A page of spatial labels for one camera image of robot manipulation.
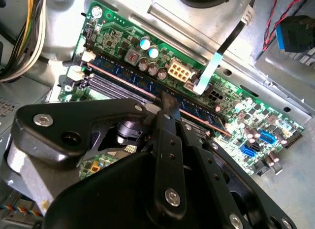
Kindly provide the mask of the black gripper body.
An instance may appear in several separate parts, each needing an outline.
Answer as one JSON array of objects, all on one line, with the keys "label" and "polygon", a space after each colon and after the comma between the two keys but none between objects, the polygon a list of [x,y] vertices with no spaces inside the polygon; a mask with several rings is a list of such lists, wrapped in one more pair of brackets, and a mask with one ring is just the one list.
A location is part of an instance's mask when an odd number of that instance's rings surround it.
[{"label": "black gripper body", "polygon": [[192,200],[181,220],[156,213],[155,193],[166,203],[171,179],[182,180],[183,161],[174,153],[137,153],[65,189],[49,207],[45,229],[218,229],[221,224],[209,197]]}]

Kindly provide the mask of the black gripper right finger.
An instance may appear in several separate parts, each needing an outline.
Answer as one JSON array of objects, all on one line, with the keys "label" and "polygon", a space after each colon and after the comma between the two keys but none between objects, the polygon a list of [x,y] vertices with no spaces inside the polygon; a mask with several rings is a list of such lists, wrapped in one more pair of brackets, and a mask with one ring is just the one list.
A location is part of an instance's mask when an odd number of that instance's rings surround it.
[{"label": "black gripper right finger", "polygon": [[173,99],[177,133],[183,140],[187,212],[175,229],[294,229],[289,216],[213,140],[200,143],[182,122]]}]

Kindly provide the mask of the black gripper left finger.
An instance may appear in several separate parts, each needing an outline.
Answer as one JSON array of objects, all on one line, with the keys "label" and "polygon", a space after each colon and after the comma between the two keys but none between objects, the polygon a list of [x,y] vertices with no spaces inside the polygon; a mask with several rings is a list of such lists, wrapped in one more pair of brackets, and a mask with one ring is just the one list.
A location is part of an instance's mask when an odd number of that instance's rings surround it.
[{"label": "black gripper left finger", "polygon": [[[12,125],[11,153],[25,158],[11,167],[21,175],[45,217],[57,196],[82,180],[82,160],[97,154],[99,146],[117,147],[119,137],[122,144],[135,139],[137,153],[174,153],[183,161],[173,99],[162,94],[157,113],[133,99],[24,106]],[[156,213],[181,220],[186,214],[186,202],[181,202],[186,196],[185,178],[171,183],[174,187],[165,191],[166,203],[160,193],[154,194]]]}]

